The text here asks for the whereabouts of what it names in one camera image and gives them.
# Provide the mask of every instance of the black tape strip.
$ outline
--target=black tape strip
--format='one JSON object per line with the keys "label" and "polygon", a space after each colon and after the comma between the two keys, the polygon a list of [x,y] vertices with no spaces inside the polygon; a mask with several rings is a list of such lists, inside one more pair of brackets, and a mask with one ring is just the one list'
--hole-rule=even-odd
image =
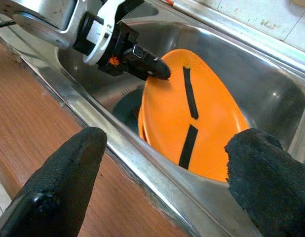
{"label": "black tape strip", "polygon": [[184,142],[184,146],[183,146],[183,149],[181,152],[180,161],[179,161],[179,166],[181,166],[184,169],[189,168],[197,132],[198,132],[198,130],[195,127],[193,127],[193,125],[190,125],[189,131],[187,134],[187,138],[186,138],[186,141]]}
{"label": "black tape strip", "polygon": [[191,117],[194,119],[198,119],[198,111],[197,111],[195,97],[194,97],[194,93],[193,93],[193,87],[191,84],[190,72],[191,72],[190,68],[183,67],[184,84],[186,87],[186,93],[187,93]]}

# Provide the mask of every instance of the orange wire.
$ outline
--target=orange wire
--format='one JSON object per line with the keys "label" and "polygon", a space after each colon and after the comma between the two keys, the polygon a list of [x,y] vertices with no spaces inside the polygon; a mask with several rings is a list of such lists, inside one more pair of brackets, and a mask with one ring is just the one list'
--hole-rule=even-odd
{"label": "orange wire", "polygon": [[166,1],[167,1],[167,3],[169,3],[170,5],[172,5],[172,6],[173,6],[174,1],[172,1],[172,0],[166,0]]}

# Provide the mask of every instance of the orange plate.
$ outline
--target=orange plate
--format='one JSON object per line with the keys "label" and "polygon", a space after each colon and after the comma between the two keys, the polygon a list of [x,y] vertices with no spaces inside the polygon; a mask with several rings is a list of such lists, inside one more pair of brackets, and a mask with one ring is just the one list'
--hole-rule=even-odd
{"label": "orange plate", "polygon": [[[225,181],[228,156],[225,145],[249,126],[224,84],[196,54],[184,49],[163,57],[170,67],[169,81],[148,78],[142,100],[142,136],[157,151],[179,164],[190,125],[198,132],[188,170]],[[189,110],[183,67],[190,78],[198,119]]]}

